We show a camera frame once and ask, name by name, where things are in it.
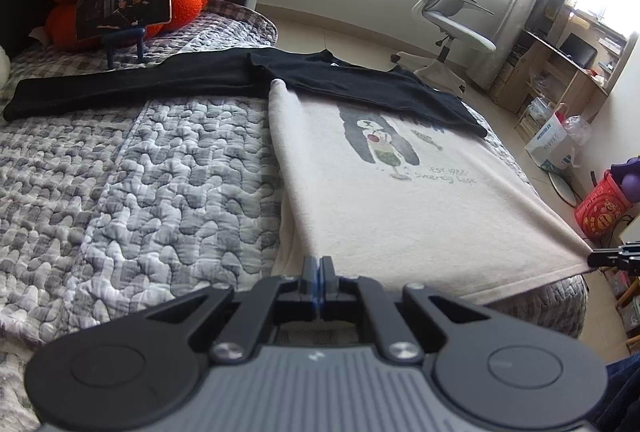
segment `quilted bedspread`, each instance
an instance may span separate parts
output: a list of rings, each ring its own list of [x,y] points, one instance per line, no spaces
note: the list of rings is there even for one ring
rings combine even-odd
[[[176,52],[271,46],[276,36],[261,15],[213,0],[186,28],[146,42],[145,65]],[[12,62],[0,107],[22,78],[104,66],[101,52],[27,50]],[[135,49],[118,51],[116,66],[139,66]],[[246,290],[270,274],[282,185],[266,101],[179,96],[177,88],[174,100],[0,121],[3,431],[37,426],[22,386],[34,348],[217,281]],[[494,307],[577,336],[586,289],[574,277]]]

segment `red trash bin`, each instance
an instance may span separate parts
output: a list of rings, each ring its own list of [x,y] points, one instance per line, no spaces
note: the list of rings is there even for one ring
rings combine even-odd
[[[585,200],[574,210],[575,220],[584,234],[599,239],[606,234],[625,212],[633,206],[611,177],[604,172],[601,180]]]

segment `smartphone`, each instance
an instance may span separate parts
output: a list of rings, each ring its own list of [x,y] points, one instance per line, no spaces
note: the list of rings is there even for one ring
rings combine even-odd
[[[79,0],[76,39],[170,21],[171,0]]]

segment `purple ball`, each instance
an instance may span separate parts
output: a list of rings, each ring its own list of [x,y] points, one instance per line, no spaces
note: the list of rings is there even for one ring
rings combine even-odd
[[[631,203],[640,203],[640,175],[626,174],[620,184],[620,189]]]

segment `chair base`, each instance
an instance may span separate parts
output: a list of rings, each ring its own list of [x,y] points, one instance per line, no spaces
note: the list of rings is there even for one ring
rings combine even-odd
[[[466,87],[465,80],[460,78],[443,62],[436,58],[425,58],[408,52],[398,52],[391,57],[392,62],[398,62],[400,65],[402,65],[402,60],[423,65],[422,68],[414,71],[414,74],[425,84],[462,98]]]

